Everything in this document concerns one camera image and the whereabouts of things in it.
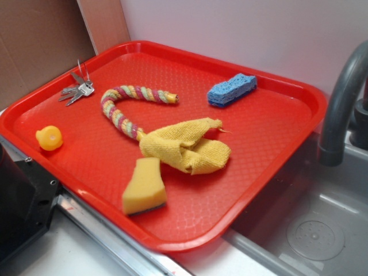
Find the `metal key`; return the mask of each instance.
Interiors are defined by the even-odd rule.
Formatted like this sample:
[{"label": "metal key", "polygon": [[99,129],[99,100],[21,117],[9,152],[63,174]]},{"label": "metal key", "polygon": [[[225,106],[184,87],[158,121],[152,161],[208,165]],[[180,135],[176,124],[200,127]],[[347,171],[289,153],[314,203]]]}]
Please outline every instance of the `metal key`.
[{"label": "metal key", "polygon": [[66,106],[73,104],[76,100],[80,99],[81,96],[88,97],[94,92],[93,82],[90,80],[89,73],[84,62],[83,65],[85,66],[87,80],[85,80],[83,77],[81,64],[78,59],[78,67],[81,76],[77,75],[74,72],[70,72],[70,74],[79,83],[79,85],[75,87],[64,88],[62,91],[62,97],[59,98],[59,101],[64,101],[65,99],[72,98],[67,102]]}]

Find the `stainless steel sink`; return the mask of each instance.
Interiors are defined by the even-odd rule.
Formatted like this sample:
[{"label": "stainless steel sink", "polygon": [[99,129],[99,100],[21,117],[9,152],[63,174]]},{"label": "stainless steel sink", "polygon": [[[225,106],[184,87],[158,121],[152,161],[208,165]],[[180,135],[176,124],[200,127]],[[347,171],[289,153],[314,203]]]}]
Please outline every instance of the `stainless steel sink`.
[{"label": "stainless steel sink", "polygon": [[233,223],[232,243],[280,275],[368,275],[368,153],[316,161],[312,134]]}]

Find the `multicolored rope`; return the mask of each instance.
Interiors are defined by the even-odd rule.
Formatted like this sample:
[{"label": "multicolored rope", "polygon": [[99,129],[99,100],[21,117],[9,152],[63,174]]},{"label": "multicolored rope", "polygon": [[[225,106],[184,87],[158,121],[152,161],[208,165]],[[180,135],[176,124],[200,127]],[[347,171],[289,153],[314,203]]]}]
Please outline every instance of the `multicolored rope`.
[{"label": "multicolored rope", "polygon": [[119,131],[122,131],[128,137],[137,141],[140,141],[145,135],[143,129],[126,118],[114,104],[120,99],[127,98],[145,99],[160,104],[176,104],[179,101],[179,97],[176,94],[171,94],[163,90],[151,90],[144,86],[123,85],[106,91],[101,98],[103,113]]}]

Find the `faucet spout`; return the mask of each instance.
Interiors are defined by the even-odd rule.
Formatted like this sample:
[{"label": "faucet spout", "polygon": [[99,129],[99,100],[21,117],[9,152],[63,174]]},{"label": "faucet spout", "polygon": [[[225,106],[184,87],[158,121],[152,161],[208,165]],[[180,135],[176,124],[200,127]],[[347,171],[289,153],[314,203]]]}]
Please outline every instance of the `faucet spout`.
[{"label": "faucet spout", "polygon": [[333,89],[317,148],[317,158],[321,164],[341,164],[351,117],[354,125],[351,126],[350,142],[368,149],[368,85],[365,86],[363,99],[357,101],[364,83],[368,83],[367,77],[368,40],[351,54]]}]

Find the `red tray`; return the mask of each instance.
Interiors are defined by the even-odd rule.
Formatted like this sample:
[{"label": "red tray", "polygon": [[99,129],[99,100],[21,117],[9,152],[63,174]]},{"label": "red tray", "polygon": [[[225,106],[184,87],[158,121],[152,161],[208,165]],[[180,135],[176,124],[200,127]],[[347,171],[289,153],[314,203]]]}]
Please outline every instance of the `red tray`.
[{"label": "red tray", "polygon": [[[60,92],[76,85],[69,72],[30,93],[0,117],[0,133],[58,177],[62,184],[143,245],[161,252],[195,248],[221,235],[324,116],[322,93],[304,83],[146,41],[118,45],[86,62],[95,92],[66,107]],[[206,94],[238,73],[256,75],[258,88],[221,109]],[[225,169],[187,175],[165,164],[167,205],[137,216],[122,213],[138,143],[102,114],[103,93],[120,85],[178,94],[178,105],[129,99],[117,107],[146,133],[210,117],[230,133],[213,132],[231,149]],[[40,149],[35,133],[55,125],[64,144]]]}]

